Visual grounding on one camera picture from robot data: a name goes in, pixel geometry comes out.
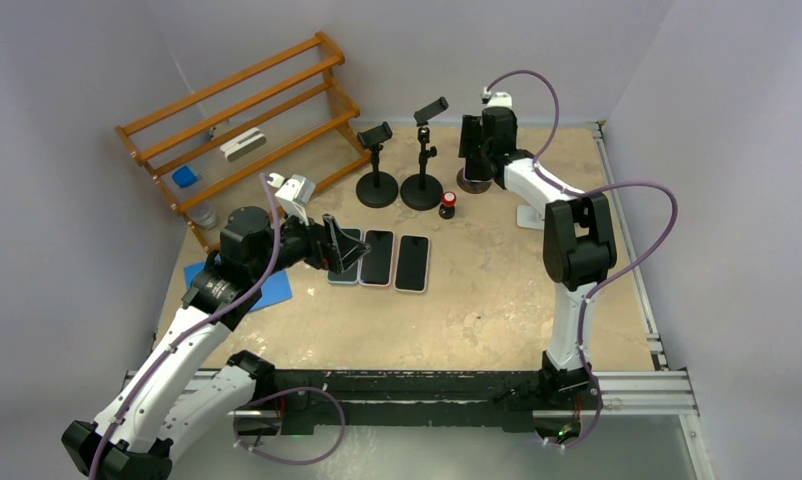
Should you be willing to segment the light blue case phone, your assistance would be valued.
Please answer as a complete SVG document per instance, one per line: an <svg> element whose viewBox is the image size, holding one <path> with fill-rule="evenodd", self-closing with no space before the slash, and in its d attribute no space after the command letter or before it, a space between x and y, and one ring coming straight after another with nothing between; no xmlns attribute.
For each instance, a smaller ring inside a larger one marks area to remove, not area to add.
<svg viewBox="0 0 802 480"><path fill-rule="evenodd" d="M343 232L356 238L358 240L363 239L363 231L359 228L343 228ZM326 275L327 282L331 285L355 285L358 283L359 278L359 267L361 265L361 261L357 260L350 268L342 272L341 274L337 274L334 272L328 272Z"/></svg>

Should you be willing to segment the pink case phone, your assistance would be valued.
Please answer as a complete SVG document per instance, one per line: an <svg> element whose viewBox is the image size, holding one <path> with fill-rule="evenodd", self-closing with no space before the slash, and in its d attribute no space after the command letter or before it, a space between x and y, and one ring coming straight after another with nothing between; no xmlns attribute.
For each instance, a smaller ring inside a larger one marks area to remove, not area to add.
<svg viewBox="0 0 802 480"><path fill-rule="evenodd" d="M362 258L359 283L364 286L388 286L393 268L395 233L367 230L364 240L370 251Z"/></svg>

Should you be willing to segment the black phone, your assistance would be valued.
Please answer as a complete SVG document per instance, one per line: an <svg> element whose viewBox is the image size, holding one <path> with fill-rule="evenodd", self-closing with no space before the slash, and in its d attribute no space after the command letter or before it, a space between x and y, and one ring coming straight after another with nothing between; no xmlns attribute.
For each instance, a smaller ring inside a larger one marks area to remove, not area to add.
<svg viewBox="0 0 802 480"><path fill-rule="evenodd" d="M467 158L463 175L469 182L490 182L493 178L491 163L485 159Z"/></svg>
<svg viewBox="0 0 802 480"><path fill-rule="evenodd" d="M402 235L400 238L393 287L407 293L427 289L431 242L428 237Z"/></svg>

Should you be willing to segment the black phone stand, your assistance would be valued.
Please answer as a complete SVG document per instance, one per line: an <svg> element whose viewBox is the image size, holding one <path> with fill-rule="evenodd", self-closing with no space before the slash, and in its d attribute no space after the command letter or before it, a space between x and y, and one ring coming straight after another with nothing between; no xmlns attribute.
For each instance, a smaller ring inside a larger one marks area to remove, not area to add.
<svg viewBox="0 0 802 480"><path fill-rule="evenodd" d="M396 179L389 173L380 170L380 154L383 144L392 136L393 132L386 121L369 130L359 132L356 136L360 145L370 152L372 168L357 182L356 195L363 205L370 208L387 207L399 195Z"/></svg>
<svg viewBox="0 0 802 480"><path fill-rule="evenodd" d="M409 176L400 187L403 203L417 211L427 211L440 203L443 186L433 175L427 173L428 161L437 155L437 148L430 144L429 121L446 111L449 103L444 96L417 110L414 119L417 127L417 140L420 150L418 154L419 170Z"/></svg>

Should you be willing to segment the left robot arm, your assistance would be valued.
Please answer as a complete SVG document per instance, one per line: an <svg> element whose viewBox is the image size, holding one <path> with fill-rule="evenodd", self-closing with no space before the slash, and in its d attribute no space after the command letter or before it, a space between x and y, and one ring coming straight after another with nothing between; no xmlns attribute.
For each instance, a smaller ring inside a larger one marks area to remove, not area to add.
<svg viewBox="0 0 802 480"><path fill-rule="evenodd" d="M255 207L233 211L176 310L170 330L115 400L94 420L74 421L61 437L89 479L165 479L174 464L227 412L261 409L277 396L275 368L242 351L212 380L184 391L196 372L261 297L262 284L299 262L336 274L370 248L334 217L280 219Z"/></svg>

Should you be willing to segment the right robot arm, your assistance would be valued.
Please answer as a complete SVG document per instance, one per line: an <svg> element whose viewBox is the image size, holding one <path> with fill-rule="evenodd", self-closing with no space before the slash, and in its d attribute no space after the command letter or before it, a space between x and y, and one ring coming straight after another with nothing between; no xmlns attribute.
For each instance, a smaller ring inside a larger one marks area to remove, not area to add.
<svg viewBox="0 0 802 480"><path fill-rule="evenodd" d="M538 381L541 399L561 407L590 382L589 338L594 292L617 262L609 201L560 182L517 146L509 107L486 107L462 119L459 156L467 180L493 182L543 216L542 261L555 284L552 334Z"/></svg>

